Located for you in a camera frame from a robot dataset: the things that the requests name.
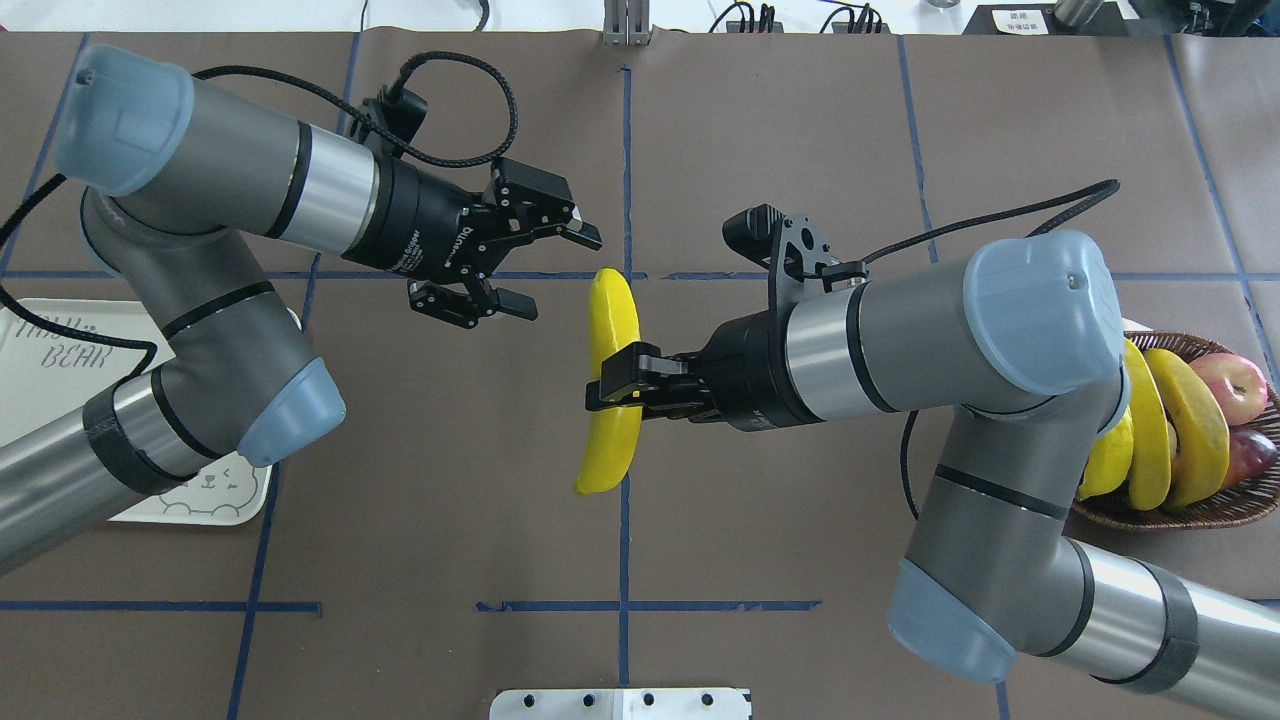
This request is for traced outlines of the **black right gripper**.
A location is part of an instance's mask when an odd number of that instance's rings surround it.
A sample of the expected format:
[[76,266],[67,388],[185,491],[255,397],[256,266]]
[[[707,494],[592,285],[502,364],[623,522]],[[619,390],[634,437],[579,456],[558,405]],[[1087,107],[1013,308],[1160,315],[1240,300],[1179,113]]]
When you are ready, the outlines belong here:
[[603,395],[600,386],[649,386],[663,375],[655,365],[662,360],[658,346],[630,343],[603,361],[599,382],[586,383],[585,409],[645,405],[644,420],[726,421],[744,432],[819,423],[791,382],[778,327],[773,313],[726,322],[701,350],[668,356],[686,365],[681,380],[653,392]]

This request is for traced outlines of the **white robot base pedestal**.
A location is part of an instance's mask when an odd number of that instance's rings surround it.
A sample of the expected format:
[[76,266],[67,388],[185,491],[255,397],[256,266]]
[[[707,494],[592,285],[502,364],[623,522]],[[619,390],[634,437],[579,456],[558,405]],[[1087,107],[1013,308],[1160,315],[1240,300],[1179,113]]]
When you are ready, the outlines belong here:
[[490,719],[753,719],[749,691],[731,687],[502,691]]

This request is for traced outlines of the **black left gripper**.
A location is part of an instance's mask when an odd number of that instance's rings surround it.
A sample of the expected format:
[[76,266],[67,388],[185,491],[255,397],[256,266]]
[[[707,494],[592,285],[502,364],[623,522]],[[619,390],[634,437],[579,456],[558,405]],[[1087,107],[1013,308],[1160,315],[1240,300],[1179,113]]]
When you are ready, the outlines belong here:
[[461,328],[495,313],[534,322],[536,300],[490,278],[517,247],[567,238],[591,251],[600,231],[575,214],[566,178],[498,158],[483,192],[468,192],[398,158],[379,158],[372,215],[342,256],[402,275],[410,305]]

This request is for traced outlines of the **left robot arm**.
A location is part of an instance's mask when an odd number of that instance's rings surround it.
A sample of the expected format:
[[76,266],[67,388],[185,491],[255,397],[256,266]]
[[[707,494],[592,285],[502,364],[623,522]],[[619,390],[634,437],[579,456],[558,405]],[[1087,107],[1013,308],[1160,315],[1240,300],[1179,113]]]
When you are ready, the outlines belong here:
[[[428,105],[407,88],[433,60],[489,74],[506,137],[476,158],[412,147]],[[497,288],[506,256],[536,240],[602,246],[567,181],[506,156],[518,126],[509,82],[458,53],[410,58],[358,106],[257,67],[189,73],[109,45],[68,82],[58,173],[3,227],[10,234],[64,181],[84,184],[86,243],[125,281],[163,333],[157,346],[19,318],[82,343],[142,352],[125,377],[3,448],[3,570],[239,454],[271,466],[338,427],[346,404],[325,363],[247,249],[280,240],[389,272],[419,311],[460,328],[494,314],[532,320]]]

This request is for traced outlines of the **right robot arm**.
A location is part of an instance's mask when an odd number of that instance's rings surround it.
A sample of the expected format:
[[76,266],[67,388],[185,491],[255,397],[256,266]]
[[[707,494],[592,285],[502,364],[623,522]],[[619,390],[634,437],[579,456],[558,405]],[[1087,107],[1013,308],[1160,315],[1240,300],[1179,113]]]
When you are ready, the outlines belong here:
[[1135,694],[1231,717],[1277,716],[1277,612],[1064,536],[1094,438],[1134,382],[1102,252],[1055,231],[870,281],[805,217],[724,225],[769,273],[769,306],[664,356],[636,336],[617,272],[589,300],[593,379],[580,495],[613,489],[641,420],[771,430],[956,410],[900,564],[893,637],[995,684],[1020,653]]

